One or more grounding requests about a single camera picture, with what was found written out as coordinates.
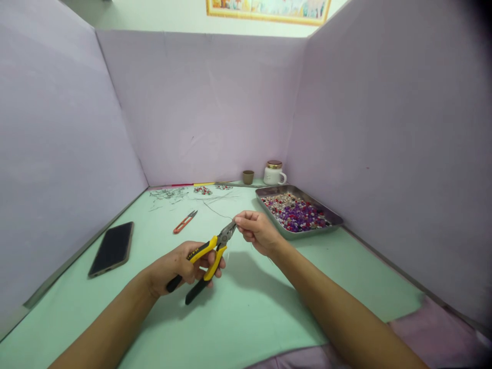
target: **green table mat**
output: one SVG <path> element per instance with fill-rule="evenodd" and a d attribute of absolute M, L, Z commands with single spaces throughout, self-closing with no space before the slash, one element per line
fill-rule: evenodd
<path fill-rule="evenodd" d="M 143 193 L 119 218 L 135 222 L 129 261 L 94 279 L 87 273 L 99 237 L 0 344 L 0 367 L 46 368 L 140 270 L 186 240 L 208 241 L 244 209 L 261 211 L 254 189 L 194 193 L 193 187 Z M 173 229 L 192 210 L 178 235 Z M 420 307 L 422 293 L 346 231 L 293 245 L 381 320 Z M 298 294 L 277 267 L 236 232 L 224 254 L 227 268 L 214 288 L 190 306 L 184 285 L 161 298 L 143 323 L 121 368 L 242 368 L 281 352 L 327 343 Z"/>

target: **phone screen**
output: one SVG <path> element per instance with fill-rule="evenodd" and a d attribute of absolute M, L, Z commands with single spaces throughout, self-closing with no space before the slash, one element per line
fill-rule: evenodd
<path fill-rule="evenodd" d="M 89 271 L 89 277 L 96 277 L 127 262 L 132 233 L 133 222 L 106 231 Z"/>

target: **picture frame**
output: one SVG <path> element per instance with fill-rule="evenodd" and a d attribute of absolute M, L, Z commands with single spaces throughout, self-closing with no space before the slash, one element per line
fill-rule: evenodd
<path fill-rule="evenodd" d="M 205 0 L 207 16 L 321 26 L 331 0 Z"/>

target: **lavender partition board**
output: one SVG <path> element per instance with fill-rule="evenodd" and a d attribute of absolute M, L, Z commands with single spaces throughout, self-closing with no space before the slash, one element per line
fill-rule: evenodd
<path fill-rule="evenodd" d="M 97 31 L 151 186 L 285 160 L 306 39 Z"/>
<path fill-rule="evenodd" d="M 309 39 L 286 172 L 490 325 L 492 60 L 478 24 L 463 2 L 348 3 Z"/>
<path fill-rule="evenodd" d="M 0 337 L 9 317 L 147 187 L 92 27 L 0 3 Z"/>

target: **small cup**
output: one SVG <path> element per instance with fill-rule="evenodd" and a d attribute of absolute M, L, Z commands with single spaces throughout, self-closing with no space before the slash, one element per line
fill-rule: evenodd
<path fill-rule="evenodd" d="M 253 183 L 253 178 L 255 176 L 255 172 L 253 171 L 244 171 L 242 173 L 242 181 L 245 185 L 250 185 Z"/>

